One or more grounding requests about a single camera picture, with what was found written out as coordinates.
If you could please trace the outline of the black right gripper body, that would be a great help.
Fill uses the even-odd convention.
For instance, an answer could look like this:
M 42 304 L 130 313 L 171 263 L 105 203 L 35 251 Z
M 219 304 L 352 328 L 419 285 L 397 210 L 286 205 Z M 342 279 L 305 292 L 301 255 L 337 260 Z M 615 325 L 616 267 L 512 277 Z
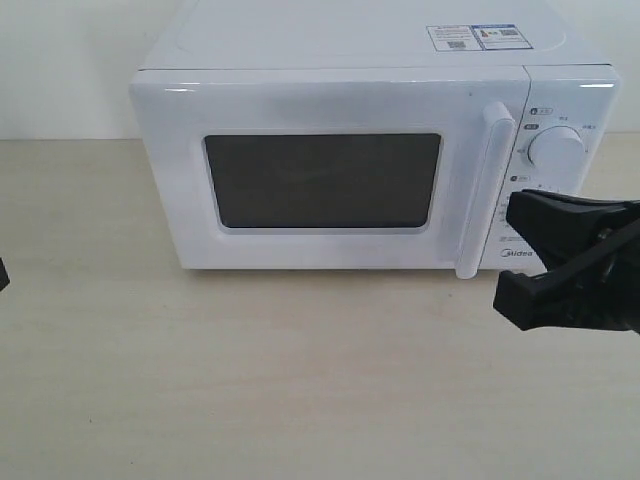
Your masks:
M 574 199 L 574 204 L 589 208 L 585 227 L 587 248 L 607 241 L 612 235 L 639 222 L 639 202 Z M 631 240 L 615 248 L 603 260 L 586 270 L 575 284 L 570 326 L 602 331 L 639 331 L 639 231 Z

